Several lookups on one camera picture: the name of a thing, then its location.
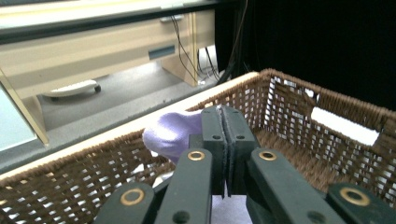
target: gray floor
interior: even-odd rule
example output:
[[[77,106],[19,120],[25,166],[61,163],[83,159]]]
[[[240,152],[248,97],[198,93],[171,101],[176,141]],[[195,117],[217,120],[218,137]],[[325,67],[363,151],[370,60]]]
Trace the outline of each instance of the gray floor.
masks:
[[[99,93],[87,91],[57,102],[38,96],[49,145],[44,147],[35,140],[2,152],[0,174],[207,90],[216,83],[212,76],[205,84],[191,87],[163,70],[160,63],[144,64],[96,81],[102,87]]]

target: glass pane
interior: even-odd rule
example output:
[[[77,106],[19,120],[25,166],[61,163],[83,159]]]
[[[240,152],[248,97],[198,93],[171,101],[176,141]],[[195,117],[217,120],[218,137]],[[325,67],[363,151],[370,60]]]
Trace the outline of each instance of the glass pane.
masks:
[[[0,151],[35,139],[35,133],[0,84]]]

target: purple plush toy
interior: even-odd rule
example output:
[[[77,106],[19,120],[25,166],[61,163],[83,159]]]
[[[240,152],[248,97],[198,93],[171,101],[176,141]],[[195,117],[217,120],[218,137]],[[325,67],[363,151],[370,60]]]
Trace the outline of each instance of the purple plush toy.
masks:
[[[189,148],[189,135],[202,133],[201,111],[159,116],[143,131],[146,148],[177,163],[181,153]]]

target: wooden desk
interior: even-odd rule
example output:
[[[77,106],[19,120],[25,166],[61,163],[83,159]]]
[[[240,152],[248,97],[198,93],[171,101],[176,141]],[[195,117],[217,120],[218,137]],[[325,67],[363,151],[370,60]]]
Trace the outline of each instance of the wooden desk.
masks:
[[[66,23],[73,22],[73,18],[86,21],[101,12],[109,14],[108,11],[113,10],[116,13],[125,13],[127,11],[125,8],[140,9],[147,2],[158,4],[159,1],[119,0],[111,3],[81,1],[69,4],[66,2],[39,4],[41,7],[36,5],[4,7],[0,8],[2,11],[0,29],[7,30],[12,21],[19,21],[20,23],[11,25],[17,26],[16,29],[22,31],[23,25],[27,25],[28,29],[30,26],[40,27],[42,25],[40,22],[44,22],[43,18],[59,15],[63,16]],[[90,18],[87,16],[89,11],[92,11],[93,15]],[[37,20],[40,24],[32,24],[33,20]],[[191,67],[196,67],[197,64],[195,52],[198,48],[214,44],[214,11],[187,13],[177,23],[180,40],[193,61],[193,65],[190,65],[192,71]],[[122,22],[118,25],[84,29],[69,34],[50,36],[44,34],[44,37],[35,37],[31,40],[23,40],[22,37],[22,41],[15,37],[18,39],[15,43],[0,44],[0,81],[45,144],[49,139],[46,136],[40,104],[36,99],[40,93],[159,59],[163,60],[165,69],[192,86],[196,85],[197,74],[193,73],[194,78],[192,78],[185,69],[182,69],[178,61],[177,36],[171,21],[162,22],[160,19],[152,19]],[[161,58],[153,58],[149,55],[149,52],[162,48],[172,49],[172,47],[174,52]]]

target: wicker basket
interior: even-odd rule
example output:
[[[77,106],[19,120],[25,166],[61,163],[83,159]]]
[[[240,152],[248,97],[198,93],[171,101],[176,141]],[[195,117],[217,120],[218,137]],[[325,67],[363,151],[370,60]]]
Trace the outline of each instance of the wicker basket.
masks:
[[[275,70],[264,70],[190,110],[211,105],[242,111],[262,146],[281,151],[315,188],[326,191],[329,184],[346,181],[396,206],[395,112]],[[380,135],[373,146],[352,140],[312,120],[315,106]],[[151,156],[141,134],[130,133],[0,181],[1,223],[90,223],[122,183],[152,184],[157,175],[174,169],[167,159]]]

